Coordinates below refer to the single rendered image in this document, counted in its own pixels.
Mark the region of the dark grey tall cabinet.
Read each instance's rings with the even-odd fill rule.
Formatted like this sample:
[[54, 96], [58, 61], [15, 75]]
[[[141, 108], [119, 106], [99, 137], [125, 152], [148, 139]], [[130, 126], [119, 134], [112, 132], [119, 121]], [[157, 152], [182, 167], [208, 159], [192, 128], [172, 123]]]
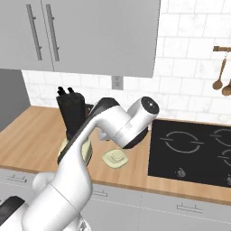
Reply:
[[22, 72], [0, 69], [0, 132], [30, 105]]

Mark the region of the pale green blender lid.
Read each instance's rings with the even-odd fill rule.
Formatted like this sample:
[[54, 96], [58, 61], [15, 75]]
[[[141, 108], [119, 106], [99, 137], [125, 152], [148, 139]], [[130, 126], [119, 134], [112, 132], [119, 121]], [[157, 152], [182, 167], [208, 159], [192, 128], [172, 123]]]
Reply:
[[101, 156], [102, 161], [112, 169], [119, 169], [127, 164], [128, 158], [121, 150], [111, 150]]

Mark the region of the grey wall socket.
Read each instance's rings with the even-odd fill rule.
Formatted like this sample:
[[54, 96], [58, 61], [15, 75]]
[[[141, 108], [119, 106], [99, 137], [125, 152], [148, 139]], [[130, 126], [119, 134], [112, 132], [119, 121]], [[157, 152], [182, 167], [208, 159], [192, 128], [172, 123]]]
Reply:
[[124, 78], [122, 76], [113, 76], [112, 89], [123, 90], [124, 89]]

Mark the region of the wooden hanging spoon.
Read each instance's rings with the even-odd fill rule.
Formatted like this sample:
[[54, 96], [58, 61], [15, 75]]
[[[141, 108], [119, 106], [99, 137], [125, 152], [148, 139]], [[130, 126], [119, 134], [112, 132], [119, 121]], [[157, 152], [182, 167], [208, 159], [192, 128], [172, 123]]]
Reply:
[[226, 86], [222, 87], [222, 94], [227, 97], [231, 95], [231, 79], [229, 80], [229, 83]]
[[226, 52], [226, 54], [225, 54], [225, 58], [224, 58], [223, 61], [222, 61], [221, 69], [220, 69], [220, 72], [219, 72], [219, 77], [218, 77], [218, 79], [213, 83], [213, 86], [212, 86], [212, 88], [215, 89], [215, 90], [219, 90], [219, 89], [221, 89], [222, 86], [223, 86], [223, 83], [222, 83], [222, 81], [221, 81], [221, 77], [222, 77], [224, 68], [225, 68], [225, 66], [226, 66], [226, 57], [227, 57], [227, 52]]

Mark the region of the black hob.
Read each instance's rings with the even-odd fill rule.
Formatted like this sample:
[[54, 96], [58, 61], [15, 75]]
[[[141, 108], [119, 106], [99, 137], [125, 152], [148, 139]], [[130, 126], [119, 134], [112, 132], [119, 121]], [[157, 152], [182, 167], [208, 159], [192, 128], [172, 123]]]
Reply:
[[[185, 177], [178, 176], [183, 169]], [[231, 127], [167, 120], [152, 122], [148, 174], [231, 188]]]

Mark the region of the grey drawer front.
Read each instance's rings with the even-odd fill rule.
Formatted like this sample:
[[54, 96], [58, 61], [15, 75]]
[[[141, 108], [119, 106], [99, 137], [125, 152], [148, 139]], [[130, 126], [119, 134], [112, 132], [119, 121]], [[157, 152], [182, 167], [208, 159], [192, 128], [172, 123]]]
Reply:
[[[7, 180], [6, 176], [25, 176], [26, 183]], [[57, 191], [44, 195], [43, 192], [50, 186], [55, 176], [53, 171], [29, 173], [0, 169], [0, 204], [11, 196], [24, 199], [31, 210], [60, 209], [59, 193]]]
[[[203, 209], [203, 214], [177, 205]], [[142, 193], [140, 231], [231, 231], [231, 206], [154, 193]]]
[[99, 184], [93, 190], [103, 190], [107, 198], [92, 195], [81, 212], [92, 231], [138, 231], [139, 191]]

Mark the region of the black blender with green base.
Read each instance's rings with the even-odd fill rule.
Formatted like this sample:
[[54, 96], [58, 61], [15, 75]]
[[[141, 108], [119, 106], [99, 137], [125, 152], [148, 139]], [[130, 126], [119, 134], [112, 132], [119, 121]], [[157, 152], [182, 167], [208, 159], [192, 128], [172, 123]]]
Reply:
[[85, 122], [92, 105], [85, 103], [85, 98], [72, 88], [66, 93], [63, 87], [58, 87], [56, 97], [60, 113], [66, 126], [66, 138], [69, 142]]

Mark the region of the grey wall cupboard door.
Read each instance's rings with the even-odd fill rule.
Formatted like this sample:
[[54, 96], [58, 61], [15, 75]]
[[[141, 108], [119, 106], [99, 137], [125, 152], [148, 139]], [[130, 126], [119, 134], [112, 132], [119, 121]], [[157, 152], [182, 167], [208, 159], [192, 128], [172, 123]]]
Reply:
[[[51, 5], [60, 61], [55, 61], [46, 5]], [[58, 72], [150, 78], [161, 0], [42, 0]]]
[[[37, 59], [27, 4], [36, 17], [42, 60]], [[0, 0], [0, 69], [53, 71], [42, 0]]]

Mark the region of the wooden wall rail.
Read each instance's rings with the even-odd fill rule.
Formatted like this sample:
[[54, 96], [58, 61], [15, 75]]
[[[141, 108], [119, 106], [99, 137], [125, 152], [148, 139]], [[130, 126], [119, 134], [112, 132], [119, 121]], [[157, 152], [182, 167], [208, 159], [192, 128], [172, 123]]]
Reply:
[[231, 47], [214, 46], [213, 51], [227, 51], [227, 52], [231, 52]]

